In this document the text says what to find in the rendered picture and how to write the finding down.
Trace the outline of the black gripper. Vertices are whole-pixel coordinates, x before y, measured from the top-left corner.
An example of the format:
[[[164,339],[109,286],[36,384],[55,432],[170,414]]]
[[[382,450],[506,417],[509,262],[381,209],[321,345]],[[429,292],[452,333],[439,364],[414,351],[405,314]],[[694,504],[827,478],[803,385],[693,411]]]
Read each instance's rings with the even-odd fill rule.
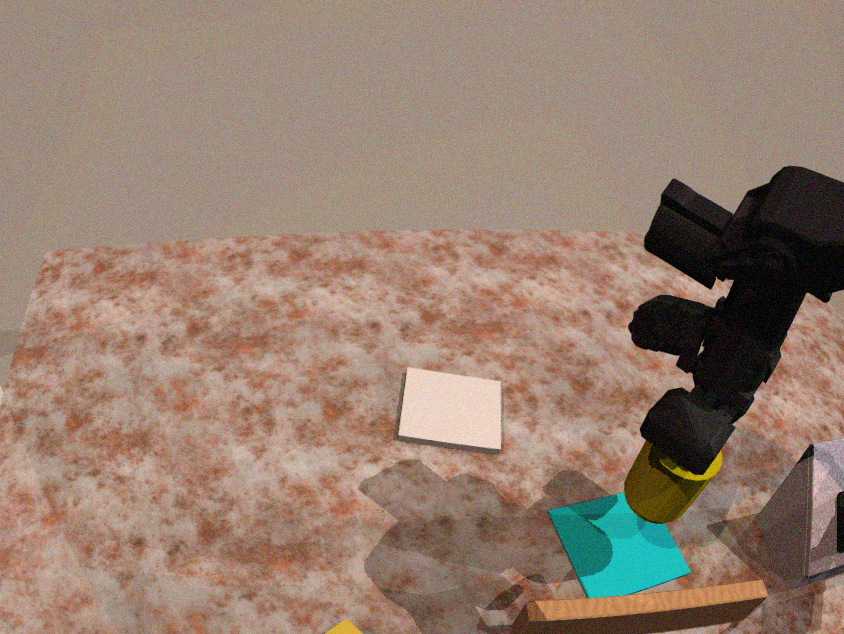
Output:
[[[726,299],[727,300],[727,299]],[[670,389],[648,411],[643,439],[694,475],[704,475],[754,402],[780,358],[787,336],[769,339],[742,326],[726,300],[710,322],[711,334],[695,364],[694,388]]]

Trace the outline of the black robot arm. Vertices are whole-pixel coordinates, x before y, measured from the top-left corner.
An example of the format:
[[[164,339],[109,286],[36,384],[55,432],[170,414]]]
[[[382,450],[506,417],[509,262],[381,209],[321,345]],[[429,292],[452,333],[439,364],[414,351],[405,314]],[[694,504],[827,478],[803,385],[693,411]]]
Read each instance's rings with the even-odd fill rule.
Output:
[[[628,325],[634,345],[680,356],[689,373],[726,300],[753,333],[781,339],[806,293],[827,303],[844,290],[844,182],[785,166],[747,191],[735,214],[672,179],[644,238],[645,250],[708,289],[734,280],[714,307],[659,295]],[[704,340],[705,339],[705,340]],[[703,342],[704,341],[704,342]],[[703,344],[702,344],[703,342]]]

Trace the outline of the brown wooden bar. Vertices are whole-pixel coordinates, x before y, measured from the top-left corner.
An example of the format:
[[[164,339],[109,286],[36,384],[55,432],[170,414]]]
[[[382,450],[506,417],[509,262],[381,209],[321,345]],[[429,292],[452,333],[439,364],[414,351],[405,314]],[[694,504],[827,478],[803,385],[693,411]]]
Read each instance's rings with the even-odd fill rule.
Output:
[[[527,601],[512,634],[647,634],[744,620],[761,580],[622,596]]]

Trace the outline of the yellow block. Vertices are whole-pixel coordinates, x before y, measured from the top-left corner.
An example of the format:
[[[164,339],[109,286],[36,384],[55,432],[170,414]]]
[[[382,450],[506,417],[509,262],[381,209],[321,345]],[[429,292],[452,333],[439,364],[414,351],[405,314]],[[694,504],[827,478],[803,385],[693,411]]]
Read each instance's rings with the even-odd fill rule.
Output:
[[[334,628],[331,628],[327,633],[324,634],[363,634],[359,631],[352,623],[349,622],[348,619],[343,620],[343,622],[336,625]]]

